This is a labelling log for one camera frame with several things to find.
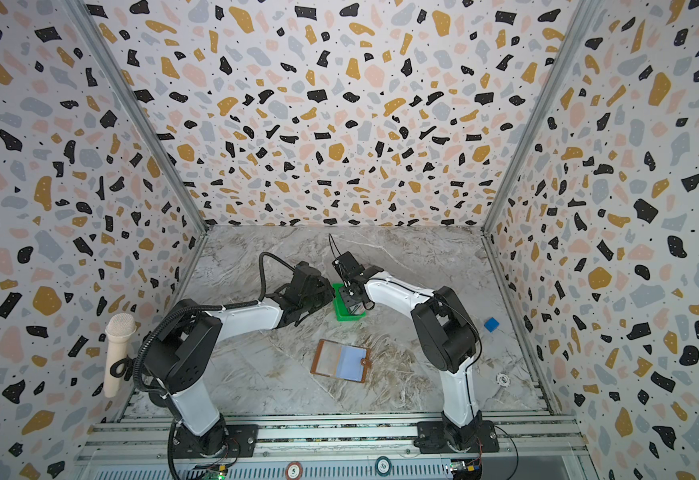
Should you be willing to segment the green plastic card tray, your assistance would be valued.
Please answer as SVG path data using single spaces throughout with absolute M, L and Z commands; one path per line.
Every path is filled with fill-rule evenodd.
M 361 305 L 355 305 L 351 308 L 346 306 L 345 302 L 343 301 L 340 295 L 340 290 L 341 288 L 343 288 L 343 285 L 341 283 L 333 283 L 332 288 L 334 291 L 332 306 L 337 321 L 359 321 L 361 320 L 361 318 L 367 316 L 367 312 L 361 310 Z

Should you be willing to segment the brown leather card holder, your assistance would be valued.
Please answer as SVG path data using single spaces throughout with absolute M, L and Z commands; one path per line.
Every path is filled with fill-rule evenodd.
M 315 351 L 310 373 L 363 384 L 367 381 L 369 370 L 371 370 L 369 348 L 321 339 Z

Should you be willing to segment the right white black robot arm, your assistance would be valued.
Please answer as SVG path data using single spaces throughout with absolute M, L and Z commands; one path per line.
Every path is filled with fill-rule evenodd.
M 441 419 L 417 424 L 415 448 L 425 454 L 499 451 L 495 424 L 483 418 L 469 378 L 483 352 L 481 338 L 455 290 L 413 286 L 377 266 L 362 266 L 349 252 L 332 265 L 342 282 L 339 296 L 345 306 L 382 305 L 409 318 L 423 355 L 439 370 Z

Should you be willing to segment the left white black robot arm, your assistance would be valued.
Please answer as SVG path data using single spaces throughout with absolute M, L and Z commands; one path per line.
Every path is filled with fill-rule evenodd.
M 143 341 L 133 361 L 132 380 L 173 416 L 174 440 L 210 457 L 229 446 L 225 420 L 204 383 L 217 344 L 255 331 L 299 325 L 331 304 L 327 278 L 306 262 L 290 268 L 291 280 L 255 300 L 220 305 L 179 301 Z

